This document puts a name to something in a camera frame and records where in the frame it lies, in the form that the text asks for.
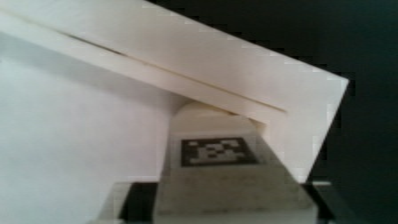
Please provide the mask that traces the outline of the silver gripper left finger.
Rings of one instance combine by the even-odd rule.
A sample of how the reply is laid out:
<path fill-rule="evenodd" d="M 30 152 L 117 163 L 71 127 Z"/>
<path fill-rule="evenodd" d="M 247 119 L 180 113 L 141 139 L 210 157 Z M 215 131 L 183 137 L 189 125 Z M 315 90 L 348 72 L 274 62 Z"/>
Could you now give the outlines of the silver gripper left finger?
<path fill-rule="evenodd" d="M 157 182 L 116 183 L 98 217 L 87 224 L 153 224 Z"/>

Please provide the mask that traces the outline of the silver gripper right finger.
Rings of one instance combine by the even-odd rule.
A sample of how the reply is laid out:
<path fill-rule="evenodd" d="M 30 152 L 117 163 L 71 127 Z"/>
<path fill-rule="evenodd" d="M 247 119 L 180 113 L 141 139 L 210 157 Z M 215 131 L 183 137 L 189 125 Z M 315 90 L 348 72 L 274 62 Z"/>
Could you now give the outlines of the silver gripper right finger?
<path fill-rule="evenodd" d="M 313 181 L 302 187 L 318 205 L 316 224 L 363 224 L 332 183 Z"/>

